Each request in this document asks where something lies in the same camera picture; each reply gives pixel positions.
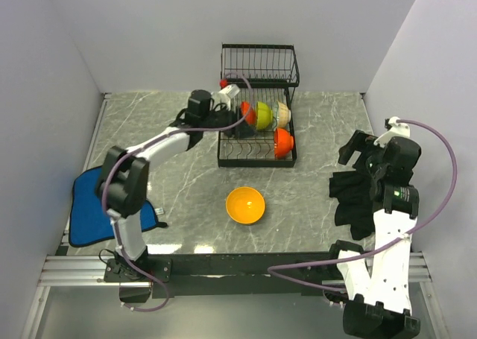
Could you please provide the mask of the red-orange bowl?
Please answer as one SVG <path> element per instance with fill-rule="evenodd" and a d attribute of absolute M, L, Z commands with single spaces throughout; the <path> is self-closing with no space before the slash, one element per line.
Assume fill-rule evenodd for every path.
<path fill-rule="evenodd" d="M 276 158 L 283 158 L 294 147 L 294 137 L 284 128 L 277 128 L 274 131 L 274 155 Z"/>
<path fill-rule="evenodd" d="M 242 101 L 240 104 L 241 114 L 245 117 L 245 122 L 251 127 L 256 126 L 256 111 L 251 103 L 247 101 Z"/>

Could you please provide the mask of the lime green bowl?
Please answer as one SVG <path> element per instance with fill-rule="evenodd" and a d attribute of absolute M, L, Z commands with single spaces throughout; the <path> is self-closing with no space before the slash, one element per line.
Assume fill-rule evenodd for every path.
<path fill-rule="evenodd" d="M 261 101 L 256 103 L 256 129 L 264 130 L 271 125 L 273 113 L 271 108 Z"/>

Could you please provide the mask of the patterned white teal bowl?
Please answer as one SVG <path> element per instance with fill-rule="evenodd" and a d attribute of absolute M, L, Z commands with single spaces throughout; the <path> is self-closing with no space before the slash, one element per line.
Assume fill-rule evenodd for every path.
<path fill-rule="evenodd" d="M 273 117 L 275 121 L 275 128 L 286 128 L 291 120 L 291 111 L 286 104 L 276 101 L 274 104 Z"/>

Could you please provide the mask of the yellow-orange bowl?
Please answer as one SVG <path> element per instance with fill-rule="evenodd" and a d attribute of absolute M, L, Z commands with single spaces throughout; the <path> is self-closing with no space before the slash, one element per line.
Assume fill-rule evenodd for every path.
<path fill-rule="evenodd" d="M 227 214 L 232 220 L 242 225 L 252 225 L 265 213 L 265 199 L 256 189 L 242 186 L 235 188 L 225 202 Z"/>

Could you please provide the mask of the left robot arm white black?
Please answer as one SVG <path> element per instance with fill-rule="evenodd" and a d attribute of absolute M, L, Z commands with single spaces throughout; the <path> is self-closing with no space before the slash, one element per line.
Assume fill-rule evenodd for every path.
<path fill-rule="evenodd" d="M 123 263 L 122 271 L 129 279 L 139 281 L 149 271 L 140 211 L 147 200 L 150 170 L 191 150 L 204 133 L 226 132 L 243 123 L 240 109 L 233 106 L 239 93 L 235 84 L 213 93 L 194 90 L 187 107 L 159 135 L 132 147 L 113 146 L 108 150 L 95 194 L 103 213 L 110 218 L 115 257 Z"/>

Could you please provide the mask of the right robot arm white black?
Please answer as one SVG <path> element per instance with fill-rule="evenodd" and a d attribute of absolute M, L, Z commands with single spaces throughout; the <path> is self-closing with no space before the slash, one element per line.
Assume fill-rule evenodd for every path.
<path fill-rule="evenodd" d="M 359 152 L 353 168 L 367 179 L 375 226 L 372 267 L 363 249 L 336 241 L 326 260 L 328 273 L 343 278 L 347 291 L 343 329 L 357 338 L 415 338 L 421 321 L 412 312 L 408 274 L 410 230 L 416 227 L 420 196 L 410 184 L 421 147 L 391 131 L 385 139 L 357 130 L 340 148 L 345 165 Z"/>

